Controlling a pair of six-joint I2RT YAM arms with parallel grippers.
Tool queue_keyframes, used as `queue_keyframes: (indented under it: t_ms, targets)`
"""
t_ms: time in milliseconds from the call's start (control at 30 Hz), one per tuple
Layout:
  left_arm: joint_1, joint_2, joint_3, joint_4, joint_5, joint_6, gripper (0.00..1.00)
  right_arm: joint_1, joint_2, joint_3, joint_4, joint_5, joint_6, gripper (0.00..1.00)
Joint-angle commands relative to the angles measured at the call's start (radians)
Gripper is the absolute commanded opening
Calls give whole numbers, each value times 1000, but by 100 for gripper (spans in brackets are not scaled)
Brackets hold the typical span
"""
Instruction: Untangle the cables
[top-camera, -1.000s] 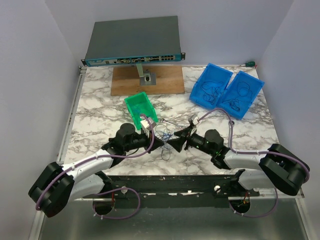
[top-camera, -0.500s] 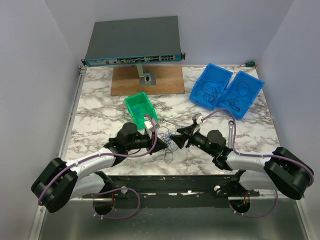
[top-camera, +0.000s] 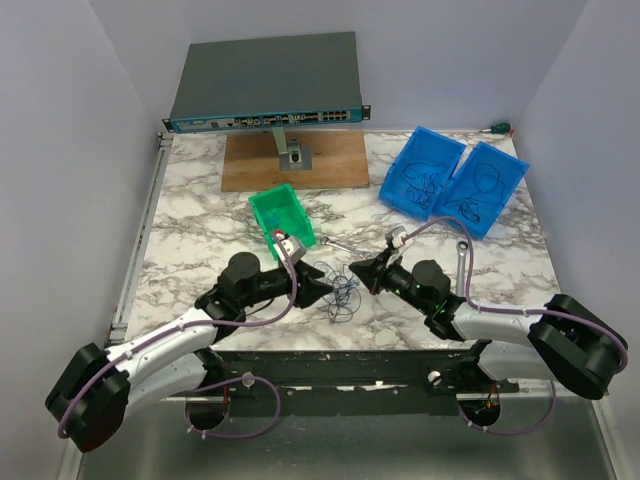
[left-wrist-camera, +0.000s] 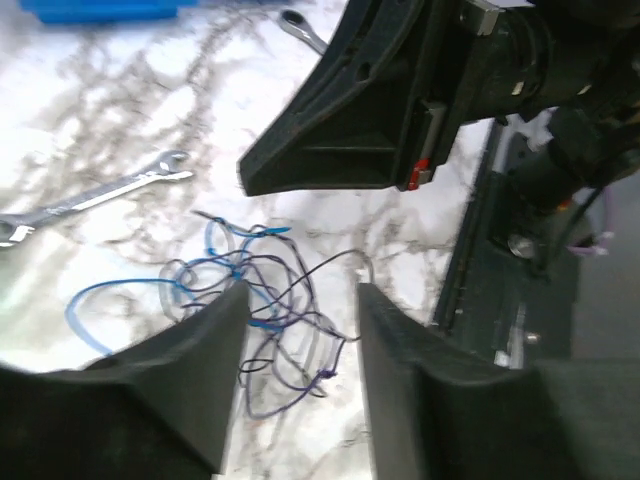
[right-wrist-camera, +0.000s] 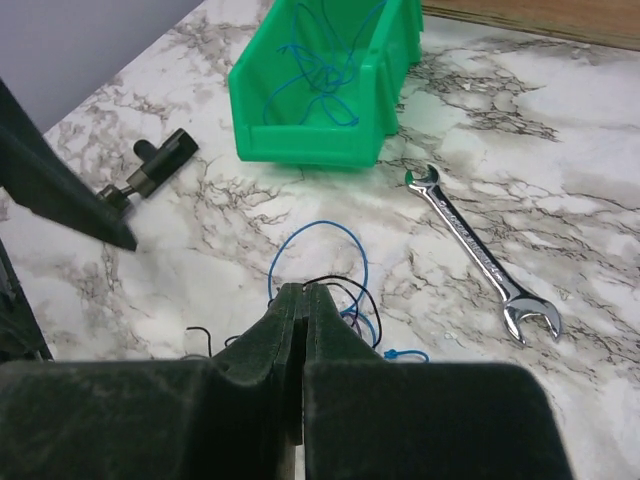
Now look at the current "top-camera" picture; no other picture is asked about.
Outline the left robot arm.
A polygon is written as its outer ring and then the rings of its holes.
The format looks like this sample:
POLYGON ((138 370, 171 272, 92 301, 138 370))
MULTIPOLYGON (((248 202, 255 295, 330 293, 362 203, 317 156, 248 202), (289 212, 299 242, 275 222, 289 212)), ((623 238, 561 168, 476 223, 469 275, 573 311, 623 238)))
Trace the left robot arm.
POLYGON ((214 286, 178 319, 127 343, 94 343, 72 357, 45 400, 57 434, 83 453, 103 445, 133 412, 177 393, 226 393, 252 373, 229 376, 209 347, 248 327, 246 310, 279 297, 288 309, 307 308, 332 292, 323 272, 302 260, 264 271, 248 252, 234 255, 214 286))

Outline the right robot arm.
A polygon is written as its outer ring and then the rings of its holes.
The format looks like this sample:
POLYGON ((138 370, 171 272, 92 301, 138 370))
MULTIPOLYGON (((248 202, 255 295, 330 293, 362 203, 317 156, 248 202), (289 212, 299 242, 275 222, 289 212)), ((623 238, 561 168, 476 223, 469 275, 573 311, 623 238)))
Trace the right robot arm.
POLYGON ((474 308, 452 292, 450 278, 434 260, 405 269, 385 250, 349 269, 370 294, 390 292, 423 314, 436 337, 481 343, 478 357, 459 370, 462 384, 474 392, 494 381, 541 379, 599 400, 628 360, 622 338, 567 295, 554 296, 541 310, 474 308))

